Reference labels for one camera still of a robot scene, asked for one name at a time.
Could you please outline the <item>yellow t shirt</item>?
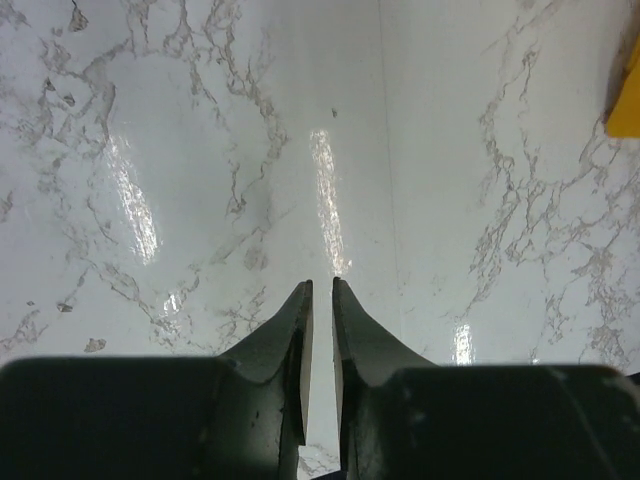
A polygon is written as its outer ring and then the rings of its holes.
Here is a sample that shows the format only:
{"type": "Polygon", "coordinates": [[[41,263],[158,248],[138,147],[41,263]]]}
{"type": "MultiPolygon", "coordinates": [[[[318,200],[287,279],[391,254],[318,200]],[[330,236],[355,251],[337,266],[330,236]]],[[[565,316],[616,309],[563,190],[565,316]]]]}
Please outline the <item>yellow t shirt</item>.
{"type": "Polygon", "coordinates": [[[605,132],[614,139],[639,138],[639,10],[620,36],[606,96],[605,132]]]}

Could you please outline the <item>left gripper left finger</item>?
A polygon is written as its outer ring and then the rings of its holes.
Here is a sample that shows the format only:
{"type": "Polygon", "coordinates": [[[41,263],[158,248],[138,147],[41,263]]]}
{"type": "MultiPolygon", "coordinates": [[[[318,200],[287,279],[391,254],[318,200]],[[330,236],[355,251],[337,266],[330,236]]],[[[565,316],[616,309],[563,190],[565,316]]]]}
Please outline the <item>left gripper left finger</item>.
{"type": "Polygon", "coordinates": [[[313,283],[298,284],[273,317],[218,359],[214,477],[295,479],[306,444],[313,283]]]}

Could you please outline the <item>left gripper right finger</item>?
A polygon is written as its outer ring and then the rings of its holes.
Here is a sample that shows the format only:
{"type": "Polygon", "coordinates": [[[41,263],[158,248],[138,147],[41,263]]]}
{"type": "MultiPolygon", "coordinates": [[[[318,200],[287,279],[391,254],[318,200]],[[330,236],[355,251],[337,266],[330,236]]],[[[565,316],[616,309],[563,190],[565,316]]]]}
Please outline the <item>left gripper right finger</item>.
{"type": "Polygon", "coordinates": [[[437,365],[378,323],[340,277],[332,323],[341,471],[347,479],[405,477],[423,445],[415,434],[424,409],[411,404],[411,374],[437,365]]]}

